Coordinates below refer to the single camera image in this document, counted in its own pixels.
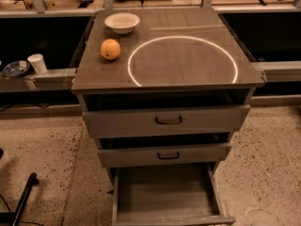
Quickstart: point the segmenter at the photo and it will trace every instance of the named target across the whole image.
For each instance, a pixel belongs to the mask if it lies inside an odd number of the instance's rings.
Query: drawer handle
[[[160,120],[158,117],[155,118],[157,124],[181,124],[182,116],[179,116],[177,119],[165,119]]]
[[[179,152],[177,152],[175,155],[160,155],[159,153],[157,155],[160,160],[178,159],[180,157]]]

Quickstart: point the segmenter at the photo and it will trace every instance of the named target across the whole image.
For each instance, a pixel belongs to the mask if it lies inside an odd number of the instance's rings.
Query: orange
[[[116,40],[108,39],[102,43],[101,54],[108,60],[117,58],[120,54],[120,45]]]

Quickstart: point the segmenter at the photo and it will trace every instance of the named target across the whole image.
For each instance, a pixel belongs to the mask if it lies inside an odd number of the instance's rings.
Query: paper cup
[[[47,68],[43,59],[43,55],[35,54],[28,57],[28,62],[34,67],[36,73],[46,73]]]

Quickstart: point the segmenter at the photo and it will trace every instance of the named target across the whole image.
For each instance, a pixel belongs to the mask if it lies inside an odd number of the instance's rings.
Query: drawer front
[[[238,131],[249,105],[84,112],[94,138],[146,137]]]
[[[232,225],[208,164],[117,169],[114,226]]]
[[[105,168],[217,162],[225,160],[230,143],[99,150]]]

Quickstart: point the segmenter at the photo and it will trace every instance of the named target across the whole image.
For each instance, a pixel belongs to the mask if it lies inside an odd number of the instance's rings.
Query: speckled floor
[[[112,189],[75,108],[0,113],[0,194],[15,209],[36,172],[23,221],[45,226],[111,224]],[[235,226],[301,225],[301,110],[254,107],[215,180]],[[0,202],[0,211],[6,210]]]

